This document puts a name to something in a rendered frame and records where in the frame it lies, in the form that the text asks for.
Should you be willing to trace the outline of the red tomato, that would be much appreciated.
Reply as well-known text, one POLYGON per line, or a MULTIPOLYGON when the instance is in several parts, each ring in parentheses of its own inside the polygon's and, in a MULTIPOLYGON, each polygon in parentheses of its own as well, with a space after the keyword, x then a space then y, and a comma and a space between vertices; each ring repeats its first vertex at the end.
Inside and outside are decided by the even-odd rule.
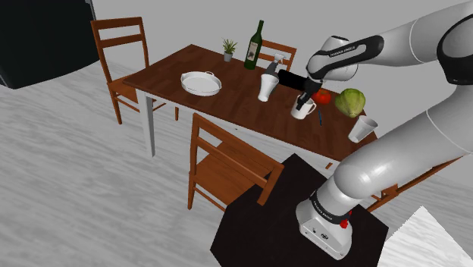
POLYGON ((319 91, 312 95, 312 100, 317 104, 327 105, 331 100, 330 91, 320 88, 319 91))

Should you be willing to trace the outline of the white cup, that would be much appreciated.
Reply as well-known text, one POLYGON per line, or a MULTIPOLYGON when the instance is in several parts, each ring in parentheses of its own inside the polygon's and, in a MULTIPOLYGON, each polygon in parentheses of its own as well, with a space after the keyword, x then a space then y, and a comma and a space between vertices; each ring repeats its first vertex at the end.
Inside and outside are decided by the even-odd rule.
POLYGON ((354 143, 359 143, 376 127, 378 127, 378 123, 376 121, 370 119, 366 115, 360 115, 357 122, 350 131, 348 138, 354 143))

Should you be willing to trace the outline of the wooden table with white legs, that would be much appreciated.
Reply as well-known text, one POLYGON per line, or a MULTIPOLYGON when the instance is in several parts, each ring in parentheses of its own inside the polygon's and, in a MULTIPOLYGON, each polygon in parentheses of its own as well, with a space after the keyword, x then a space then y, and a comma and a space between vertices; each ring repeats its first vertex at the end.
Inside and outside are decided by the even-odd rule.
POLYGON ((182 110, 188 108, 206 118, 218 118, 338 162, 377 140, 375 133, 370 133, 360 143, 351 142, 348 135, 356 121, 333 106, 322 106, 303 120, 295 119, 290 110, 299 91, 287 86, 277 86, 267 102, 259 101, 263 72, 263 68, 247 70, 240 60, 225 62, 217 52, 189 45, 124 79, 126 85, 136 89, 147 154, 155 154, 151 99, 162 99, 182 110), (211 71, 221 81, 220 91, 203 97, 188 93, 180 77, 189 71, 211 71))

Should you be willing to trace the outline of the white mug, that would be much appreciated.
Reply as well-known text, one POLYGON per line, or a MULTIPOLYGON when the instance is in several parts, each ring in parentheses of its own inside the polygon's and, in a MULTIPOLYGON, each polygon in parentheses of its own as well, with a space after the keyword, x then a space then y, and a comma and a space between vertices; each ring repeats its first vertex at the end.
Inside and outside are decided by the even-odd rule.
POLYGON ((313 101, 312 98, 309 98, 306 103, 304 103, 300 109, 297 109, 298 106, 298 100, 300 96, 297 96, 293 107, 291 109, 291 115, 299 120, 303 120, 307 115, 310 115, 315 108, 317 107, 317 104, 313 101))

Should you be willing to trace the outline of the wooden chair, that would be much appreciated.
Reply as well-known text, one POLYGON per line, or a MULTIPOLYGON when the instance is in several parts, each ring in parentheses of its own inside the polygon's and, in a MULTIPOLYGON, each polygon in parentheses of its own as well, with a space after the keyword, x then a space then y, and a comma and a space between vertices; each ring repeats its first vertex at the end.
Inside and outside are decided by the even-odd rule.
POLYGON ((396 198, 398 195, 400 195, 402 192, 414 187, 416 184, 421 183, 422 181, 428 179, 430 176, 436 174, 440 170, 444 169, 448 165, 451 165, 455 161, 459 160, 459 158, 450 160, 448 162, 444 162, 443 164, 434 166, 430 170, 426 171, 424 174, 420 175, 419 177, 411 180, 410 182, 402 185, 401 187, 398 187, 398 184, 394 184, 391 187, 388 187, 384 190, 381 191, 381 196, 378 197, 376 195, 371 195, 372 198, 376 199, 376 202, 371 204, 366 210, 369 212, 373 212, 375 209, 378 209, 385 203, 391 201, 392 199, 396 198))
POLYGON ((128 102, 125 102, 121 99, 121 96, 125 99, 130 100, 138 104, 138 99, 136 96, 136 89, 128 86, 123 83, 123 80, 128 76, 124 76, 118 79, 113 80, 108 68, 107 61, 105 59, 104 49, 112 46, 120 46, 133 42, 141 42, 143 46, 143 57, 145 66, 148 68, 149 64, 149 50, 146 43, 146 35, 143 26, 143 19, 141 17, 125 17, 125 18, 115 18, 115 19, 106 19, 106 20, 92 20, 91 28, 96 43, 96 48, 99 55, 99 60, 102 65, 102 69, 105 74, 107 81, 108 90, 110 92, 111 101, 114 107, 114 112, 116 114, 117 122, 122 124, 121 110, 119 104, 123 104, 136 112, 139 112, 139 109, 128 102), (120 27, 130 27, 138 26, 139 33, 129 36, 119 36, 110 39, 102 39, 100 37, 99 31, 106 29, 114 29, 120 27))
POLYGON ((254 185, 262 188, 257 203, 263 206, 284 165, 225 131, 201 115, 193 114, 187 208, 199 193, 224 211, 254 185))
POLYGON ((273 49, 276 51, 273 55, 267 55, 260 51, 258 58, 272 63, 282 64, 286 66, 286 70, 290 71, 293 59, 296 54, 296 48, 285 46, 279 43, 262 40, 262 47, 273 49))

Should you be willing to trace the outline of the white spray bottle grey neck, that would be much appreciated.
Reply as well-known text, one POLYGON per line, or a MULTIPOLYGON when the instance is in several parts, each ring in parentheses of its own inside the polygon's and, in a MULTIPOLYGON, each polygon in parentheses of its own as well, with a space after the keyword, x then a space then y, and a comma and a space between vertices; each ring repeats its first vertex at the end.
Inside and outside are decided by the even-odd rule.
POLYGON ((276 85, 278 85, 279 77, 276 73, 276 69, 277 66, 283 62, 284 58, 285 56, 282 54, 274 54, 274 60, 268 65, 263 75, 261 75, 261 85, 258 95, 260 101, 267 102, 271 92, 276 85))

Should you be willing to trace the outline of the green cabbage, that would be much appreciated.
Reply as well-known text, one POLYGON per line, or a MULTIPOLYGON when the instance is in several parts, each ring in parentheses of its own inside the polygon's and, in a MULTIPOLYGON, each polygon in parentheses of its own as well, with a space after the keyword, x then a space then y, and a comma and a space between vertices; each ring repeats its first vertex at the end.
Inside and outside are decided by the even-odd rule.
POLYGON ((344 115, 355 118, 365 106, 365 95, 354 88, 347 88, 334 100, 335 106, 344 115))

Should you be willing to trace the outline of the black robot stand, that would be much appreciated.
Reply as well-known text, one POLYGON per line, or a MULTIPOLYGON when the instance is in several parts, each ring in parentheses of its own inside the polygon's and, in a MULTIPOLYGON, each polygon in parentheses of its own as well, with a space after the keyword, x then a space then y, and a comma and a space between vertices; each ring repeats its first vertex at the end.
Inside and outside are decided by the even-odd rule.
POLYGON ((211 245, 221 267, 377 267, 388 227, 362 206, 352 210, 352 246, 335 260, 299 231, 296 205, 326 180, 297 154, 284 169, 267 202, 254 185, 225 210, 211 245))

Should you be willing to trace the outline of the green wine bottle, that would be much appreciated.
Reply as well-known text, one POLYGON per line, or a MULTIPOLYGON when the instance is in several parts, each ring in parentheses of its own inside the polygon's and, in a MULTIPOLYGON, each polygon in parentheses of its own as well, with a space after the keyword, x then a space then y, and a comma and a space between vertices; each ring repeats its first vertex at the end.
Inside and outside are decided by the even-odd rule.
POLYGON ((260 20, 258 23, 258 28, 255 34, 249 41, 249 47, 247 49, 246 58, 244 61, 244 68, 249 70, 254 70, 256 66, 256 62, 258 60, 258 56, 262 47, 262 27, 264 25, 264 21, 260 20))

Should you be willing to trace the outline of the small potted green plant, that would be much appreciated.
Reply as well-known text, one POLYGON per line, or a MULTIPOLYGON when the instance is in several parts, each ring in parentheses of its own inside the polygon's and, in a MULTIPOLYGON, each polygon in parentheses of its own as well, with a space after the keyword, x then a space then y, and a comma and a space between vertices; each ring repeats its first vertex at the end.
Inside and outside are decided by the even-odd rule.
POLYGON ((230 62, 233 57, 233 53, 236 50, 237 43, 231 39, 223 39, 223 49, 224 49, 224 60, 230 62))

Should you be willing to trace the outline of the large black cabinet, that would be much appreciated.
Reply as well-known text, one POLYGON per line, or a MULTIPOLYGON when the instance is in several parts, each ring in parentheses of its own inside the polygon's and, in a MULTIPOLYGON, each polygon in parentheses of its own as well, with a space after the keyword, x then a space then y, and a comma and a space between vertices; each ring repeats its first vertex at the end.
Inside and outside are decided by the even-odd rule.
POLYGON ((0 85, 19 89, 99 60, 92 0, 0 0, 0 85))

